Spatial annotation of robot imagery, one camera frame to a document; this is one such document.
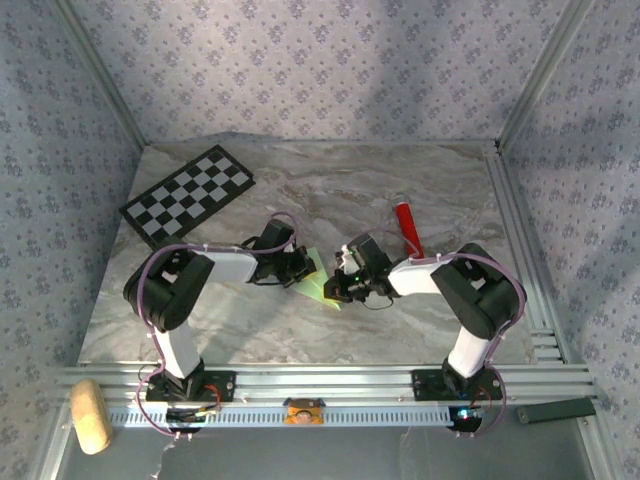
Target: patterned wall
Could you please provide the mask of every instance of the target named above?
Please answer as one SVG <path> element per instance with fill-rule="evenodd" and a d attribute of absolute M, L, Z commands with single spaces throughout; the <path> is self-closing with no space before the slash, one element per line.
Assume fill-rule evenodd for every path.
<path fill-rule="evenodd" d="M 565 4 L 71 3 L 152 143 L 495 138 Z"/>
<path fill-rule="evenodd" d="M 640 6 L 597 0 L 510 154 L 559 314 L 640 478 Z"/>
<path fill-rule="evenodd" d="M 79 354 L 137 154 L 46 2 L 0 17 L 0 478 L 17 479 L 53 368 Z"/>

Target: marble tabletop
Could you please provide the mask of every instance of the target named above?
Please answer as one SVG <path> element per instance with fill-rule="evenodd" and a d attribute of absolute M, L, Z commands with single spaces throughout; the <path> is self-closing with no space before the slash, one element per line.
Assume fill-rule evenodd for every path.
<path fill-rule="evenodd" d="M 147 147 L 130 198 L 212 146 Z M 259 235 L 272 212 L 301 221 L 299 243 L 317 247 L 329 274 L 334 252 L 375 226 L 397 229 L 390 199 L 407 193 L 425 253 L 446 253 L 469 241 L 513 268 L 495 195 L 479 147 L 332 143 L 229 143 L 225 147 L 255 175 L 256 185 L 205 221 L 185 240 L 229 244 Z M 392 258 L 399 239 L 377 236 Z M 80 362 L 155 361 L 140 319 L 122 289 L 150 254 L 123 220 L 111 253 Z M 439 364 L 460 325 L 441 296 L 413 295 L 382 311 L 349 304 L 335 310 L 291 289 L 250 284 L 205 286 L 189 318 L 205 362 Z M 496 353 L 497 363 L 531 363 L 526 322 Z"/>

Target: yellow-green object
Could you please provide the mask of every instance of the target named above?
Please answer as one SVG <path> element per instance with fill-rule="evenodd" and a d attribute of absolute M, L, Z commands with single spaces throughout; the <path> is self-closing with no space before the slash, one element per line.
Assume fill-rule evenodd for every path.
<path fill-rule="evenodd" d="M 324 298 L 324 284 L 327 282 L 327 280 L 329 280 L 329 276 L 327 275 L 327 272 L 322 265 L 322 260 L 320 260 L 318 249 L 307 249 L 307 255 L 309 255 L 309 257 L 311 257 L 311 259 L 313 260 L 313 263 L 315 263 L 316 271 L 307 276 L 307 278 L 305 278 L 303 281 L 294 283 L 291 288 L 298 293 L 317 300 L 320 303 L 324 303 L 325 305 L 333 307 L 336 310 L 340 310 L 340 304 L 338 302 Z"/>

